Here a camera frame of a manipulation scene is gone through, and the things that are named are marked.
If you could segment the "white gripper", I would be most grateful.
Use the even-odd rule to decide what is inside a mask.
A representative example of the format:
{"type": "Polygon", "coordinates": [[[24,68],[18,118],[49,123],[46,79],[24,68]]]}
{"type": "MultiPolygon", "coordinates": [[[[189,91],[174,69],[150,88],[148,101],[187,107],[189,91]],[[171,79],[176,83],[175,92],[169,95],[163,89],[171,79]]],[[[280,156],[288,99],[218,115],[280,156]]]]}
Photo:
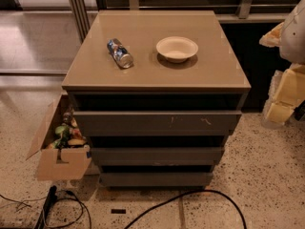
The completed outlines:
{"type": "MultiPolygon", "coordinates": [[[[283,25],[281,22],[264,34],[259,44],[269,48],[279,47],[283,25]]],[[[305,65],[293,63],[282,74],[273,100],[275,102],[267,101],[265,104],[265,118],[274,123],[285,123],[305,100],[305,65]]]]}

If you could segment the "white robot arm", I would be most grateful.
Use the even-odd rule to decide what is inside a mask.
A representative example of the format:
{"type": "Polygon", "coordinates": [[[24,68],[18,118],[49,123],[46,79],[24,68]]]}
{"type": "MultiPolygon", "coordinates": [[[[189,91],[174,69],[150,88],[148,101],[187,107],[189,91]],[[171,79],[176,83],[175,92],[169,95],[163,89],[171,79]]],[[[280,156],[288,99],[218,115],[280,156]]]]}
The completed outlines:
{"type": "Polygon", "coordinates": [[[291,63],[284,72],[274,73],[263,109],[263,122],[280,127],[305,101],[305,0],[296,5],[284,22],[263,35],[259,44],[279,47],[280,57],[291,63]]]}

